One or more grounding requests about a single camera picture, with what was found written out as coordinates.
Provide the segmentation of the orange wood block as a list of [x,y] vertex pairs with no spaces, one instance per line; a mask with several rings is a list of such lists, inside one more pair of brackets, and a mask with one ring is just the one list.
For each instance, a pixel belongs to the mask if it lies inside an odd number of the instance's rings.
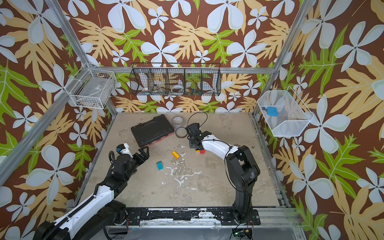
[[173,152],[172,152],[172,156],[173,156],[176,160],[178,160],[178,159],[181,157],[176,151],[173,151]]

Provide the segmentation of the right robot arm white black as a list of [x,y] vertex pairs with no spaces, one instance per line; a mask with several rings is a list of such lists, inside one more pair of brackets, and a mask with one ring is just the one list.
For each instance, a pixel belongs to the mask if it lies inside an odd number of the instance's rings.
[[236,190],[234,218],[239,224],[246,222],[252,214],[253,188],[261,173],[251,150],[230,145],[208,131],[202,132],[198,123],[188,125],[186,132],[192,149],[212,152],[224,160],[226,176]]

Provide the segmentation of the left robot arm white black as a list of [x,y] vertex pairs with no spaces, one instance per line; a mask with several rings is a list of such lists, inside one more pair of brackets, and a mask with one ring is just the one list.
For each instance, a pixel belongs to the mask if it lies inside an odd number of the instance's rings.
[[116,197],[126,188],[137,168],[150,157],[149,148],[131,154],[127,144],[109,152],[111,163],[103,181],[94,192],[64,216],[52,223],[45,221],[35,231],[35,240],[89,240],[101,229],[124,220],[125,204]]

